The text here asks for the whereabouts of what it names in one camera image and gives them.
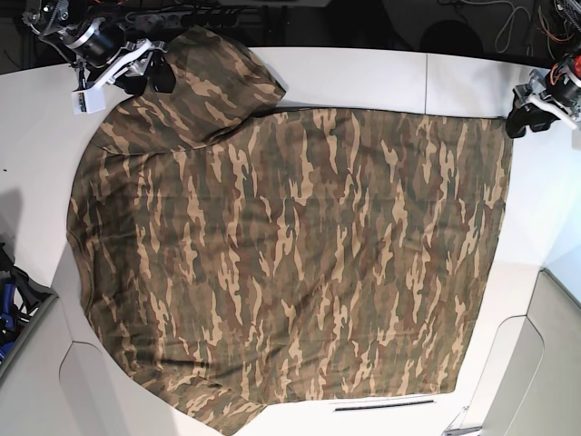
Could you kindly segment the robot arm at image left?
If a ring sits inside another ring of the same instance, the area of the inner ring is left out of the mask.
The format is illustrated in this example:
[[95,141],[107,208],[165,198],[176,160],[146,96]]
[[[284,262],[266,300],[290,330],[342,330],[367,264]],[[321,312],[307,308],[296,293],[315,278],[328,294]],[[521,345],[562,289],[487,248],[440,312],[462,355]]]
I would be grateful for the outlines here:
[[23,22],[75,70],[74,101],[87,113],[103,89],[116,85],[140,95],[149,84],[170,94],[176,77],[165,59],[168,44],[138,37],[119,1],[28,1]]

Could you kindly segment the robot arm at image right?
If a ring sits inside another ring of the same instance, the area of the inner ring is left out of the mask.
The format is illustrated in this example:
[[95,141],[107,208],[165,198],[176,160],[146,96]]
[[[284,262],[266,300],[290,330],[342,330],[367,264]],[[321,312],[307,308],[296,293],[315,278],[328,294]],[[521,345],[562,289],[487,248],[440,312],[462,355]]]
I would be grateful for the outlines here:
[[537,23],[547,40],[552,64],[546,73],[533,69],[528,80],[513,88],[513,105],[506,120],[507,135],[545,132],[557,121],[580,128],[580,3],[550,1],[544,12],[535,1]]

